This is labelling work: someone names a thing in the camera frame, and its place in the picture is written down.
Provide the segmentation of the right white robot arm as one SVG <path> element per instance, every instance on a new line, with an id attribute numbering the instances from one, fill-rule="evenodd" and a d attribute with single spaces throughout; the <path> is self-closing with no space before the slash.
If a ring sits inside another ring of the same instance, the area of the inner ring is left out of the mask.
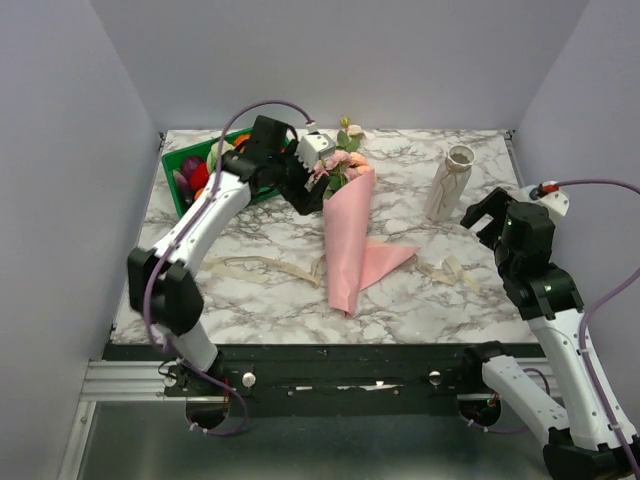
<path id="1" fill-rule="evenodd" d="M 569 198 L 547 182 L 517 196 L 497 188 L 467 208 L 461 225 L 482 217 L 477 237 L 495 259 L 503 289 L 547 359 L 555 401 L 497 341 L 470 347 L 460 367 L 469 390 L 492 390 L 542 446 L 554 479 L 623 479 L 639 474 L 639 433 L 608 382 L 590 339 L 584 302 L 572 276 L 551 260 L 558 219 Z"/>

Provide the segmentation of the beige ribbon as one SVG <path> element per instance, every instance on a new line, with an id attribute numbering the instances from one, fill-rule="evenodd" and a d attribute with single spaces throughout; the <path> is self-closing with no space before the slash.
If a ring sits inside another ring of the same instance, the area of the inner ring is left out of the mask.
<path id="1" fill-rule="evenodd" d="M 465 283 L 474 293 L 479 293 L 481 290 L 480 284 L 453 255 L 444 259 L 442 269 L 437 269 L 435 266 L 423 262 L 416 254 L 410 257 L 407 262 L 436 283 L 449 286 Z M 319 288 L 323 284 L 325 263 L 326 256 L 323 255 L 312 262 L 309 270 L 304 270 L 293 263 L 264 256 L 225 256 L 205 260 L 202 269 L 208 269 L 222 277 L 245 280 L 255 284 L 266 283 L 270 278 L 266 271 L 273 270 L 303 280 L 314 288 Z"/>

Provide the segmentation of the pink wrapping paper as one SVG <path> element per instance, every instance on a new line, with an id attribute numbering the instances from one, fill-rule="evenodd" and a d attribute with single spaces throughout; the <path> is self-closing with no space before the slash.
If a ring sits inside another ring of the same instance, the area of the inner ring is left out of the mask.
<path id="1" fill-rule="evenodd" d="M 355 314 L 359 293 L 382 280 L 419 249 L 367 236 L 375 173 L 350 181 L 323 205 L 327 298 L 330 308 Z"/>

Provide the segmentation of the pink flower bouquet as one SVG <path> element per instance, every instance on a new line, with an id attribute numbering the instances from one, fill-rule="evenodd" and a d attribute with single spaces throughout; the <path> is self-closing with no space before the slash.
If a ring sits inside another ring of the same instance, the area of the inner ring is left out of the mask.
<path id="1" fill-rule="evenodd" d="M 307 181 L 311 190 L 320 180 L 327 180 L 323 198 L 328 200 L 349 182 L 371 172 L 373 168 L 367 158 L 359 152 L 365 132 L 347 116 L 340 118 L 340 129 L 336 135 L 336 151 L 319 160 Z"/>

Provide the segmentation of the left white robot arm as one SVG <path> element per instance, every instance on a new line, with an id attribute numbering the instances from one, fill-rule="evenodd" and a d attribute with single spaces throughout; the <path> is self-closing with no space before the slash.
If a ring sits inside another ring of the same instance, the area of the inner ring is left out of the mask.
<path id="1" fill-rule="evenodd" d="M 223 153 L 203 193 L 152 248 L 127 258 L 129 304 L 146 328 L 157 327 L 191 367 L 187 382 L 201 395 L 222 380 L 218 349 L 200 317 L 204 300 L 195 277 L 223 229 L 262 190 L 276 190 L 301 215 L 321 209 L 328 180 L 312 178 L 316 164 L 336 150 L 325 133 L 309 128 L 289 139 L 292 126 L 260 115 L 246 141 Z"/>

